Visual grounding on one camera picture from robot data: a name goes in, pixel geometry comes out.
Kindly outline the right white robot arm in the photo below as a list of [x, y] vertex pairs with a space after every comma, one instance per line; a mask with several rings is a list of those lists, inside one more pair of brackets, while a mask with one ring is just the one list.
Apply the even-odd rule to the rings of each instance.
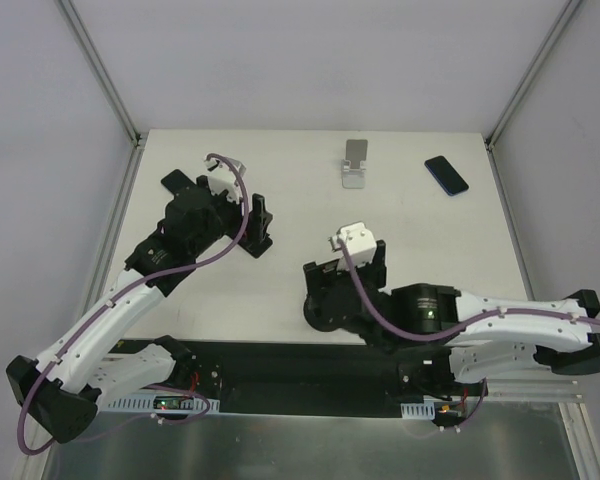
[[463, 385], [526, 369], [561, 376], [600, 373], [597, 296], [580, 290], [557, 301], [480, 296], [416, 283], [386, 291], [386, 244], [354, 249], [303, 267], [303, 314], [315, 330], [346, 331], [401, 362], [402, 377], [425, 395], [447, 397]]

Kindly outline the black round base phone stand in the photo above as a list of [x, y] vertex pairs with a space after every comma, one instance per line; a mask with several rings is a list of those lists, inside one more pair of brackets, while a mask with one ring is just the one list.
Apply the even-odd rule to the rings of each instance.
[[308, 296], [304, 302], [303, 314], [314, 330], [328, 333], [343, 328], [351, 311], [337, 297]]

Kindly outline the black folding phone stand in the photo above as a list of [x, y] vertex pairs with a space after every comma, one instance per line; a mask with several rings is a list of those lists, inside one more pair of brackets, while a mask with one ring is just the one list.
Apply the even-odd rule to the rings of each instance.
[[258, 259], [273, 246], [268, 233], [272, 221], [273, 215], [266, 208], [265, 197], [254, 193], [248, 223], [239, 242], [239, 246], [251, 257]]

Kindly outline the blue edged black phone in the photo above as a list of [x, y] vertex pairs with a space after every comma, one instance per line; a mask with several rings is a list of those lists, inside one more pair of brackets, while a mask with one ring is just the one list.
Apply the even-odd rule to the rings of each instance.
[[448, 196], [457, 196], [469, 190], [468, 183], [444, 156], [424, 162], [424, 166]]

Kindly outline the teal edged black phone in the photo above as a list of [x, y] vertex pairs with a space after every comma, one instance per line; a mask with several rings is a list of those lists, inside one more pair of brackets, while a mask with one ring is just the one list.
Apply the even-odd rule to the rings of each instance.
[[172, 195], [176, 196], [179, 192], [193, 187], [195, 182], [181, 170], [175, 169], [161, 179], [161, 185]]

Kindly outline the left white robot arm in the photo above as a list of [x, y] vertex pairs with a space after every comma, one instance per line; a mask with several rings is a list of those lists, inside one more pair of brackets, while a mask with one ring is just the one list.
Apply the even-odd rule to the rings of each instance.
[[136, 354], [102, 361], [124, 334], [188, 276], [218, 261], [244, 237], [250, 202], [240, 175], [210, 174], [175, 192], [156, 229], [125, 262], [111, 288], [52, 346], [16, 356], [6, 375], [21, 407], [17, 434], [32, 418], [52, 442], [83, 434], [101, 410], [140, 389], [196, 397], [200, 369], [170, 335]]

